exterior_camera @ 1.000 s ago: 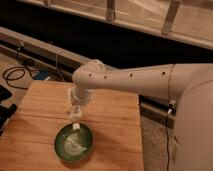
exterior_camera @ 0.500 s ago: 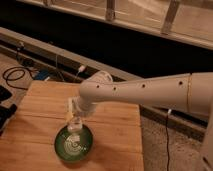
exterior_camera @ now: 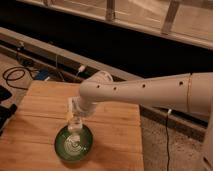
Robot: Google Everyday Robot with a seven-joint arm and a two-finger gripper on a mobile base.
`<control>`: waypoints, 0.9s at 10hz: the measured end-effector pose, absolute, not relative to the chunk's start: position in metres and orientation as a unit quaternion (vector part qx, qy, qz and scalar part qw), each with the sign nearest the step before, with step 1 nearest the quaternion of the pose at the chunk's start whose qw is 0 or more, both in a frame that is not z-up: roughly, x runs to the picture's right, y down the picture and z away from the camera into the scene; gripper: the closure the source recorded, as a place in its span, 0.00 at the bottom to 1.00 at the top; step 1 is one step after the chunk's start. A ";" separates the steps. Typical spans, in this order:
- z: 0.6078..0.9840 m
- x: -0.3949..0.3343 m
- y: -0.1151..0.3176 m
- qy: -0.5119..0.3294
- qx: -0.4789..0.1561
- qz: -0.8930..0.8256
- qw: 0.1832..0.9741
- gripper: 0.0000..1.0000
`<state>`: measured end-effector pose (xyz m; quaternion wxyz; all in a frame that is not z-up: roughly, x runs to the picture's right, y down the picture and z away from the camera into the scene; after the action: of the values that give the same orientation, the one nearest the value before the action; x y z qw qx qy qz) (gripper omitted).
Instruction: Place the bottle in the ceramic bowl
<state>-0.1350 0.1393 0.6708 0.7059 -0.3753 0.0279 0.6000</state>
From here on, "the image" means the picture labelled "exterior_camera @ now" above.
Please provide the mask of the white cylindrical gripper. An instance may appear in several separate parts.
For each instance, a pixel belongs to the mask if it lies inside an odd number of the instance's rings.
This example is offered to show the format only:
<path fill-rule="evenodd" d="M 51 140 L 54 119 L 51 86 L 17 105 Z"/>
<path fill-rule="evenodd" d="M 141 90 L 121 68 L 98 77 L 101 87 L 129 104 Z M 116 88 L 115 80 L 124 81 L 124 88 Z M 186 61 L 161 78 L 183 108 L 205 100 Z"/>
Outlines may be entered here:
<path fill-rule="evenodd" d="M 83 122 L 81 117 L 88 117 L 92 115 L 95 111 L 96 104 L 90 101 L 86 101 L 80 96 L 69 97 L 67 106 L 67 121 L 73 118 L 73 115 L 80 116 L 76 117 L 76 129 L 80 131 L 83 128 Z"/>

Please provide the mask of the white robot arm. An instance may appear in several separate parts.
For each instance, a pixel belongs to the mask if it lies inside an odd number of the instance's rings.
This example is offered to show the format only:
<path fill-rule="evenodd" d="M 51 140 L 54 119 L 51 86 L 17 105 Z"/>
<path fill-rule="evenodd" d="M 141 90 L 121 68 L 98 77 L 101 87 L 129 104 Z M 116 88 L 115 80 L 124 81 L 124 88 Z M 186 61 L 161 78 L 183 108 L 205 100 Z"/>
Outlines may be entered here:
<path fill-rule="evenodd" d="M 208 119 L 195 171 L 213 171 L 213 72 L 188 73 L 114 82 L 106 71 L 84 80 L 79 95 L 68 100 L 67 121 L 87 117 L 98 102 L 119 101 L 167 108 Z"/>

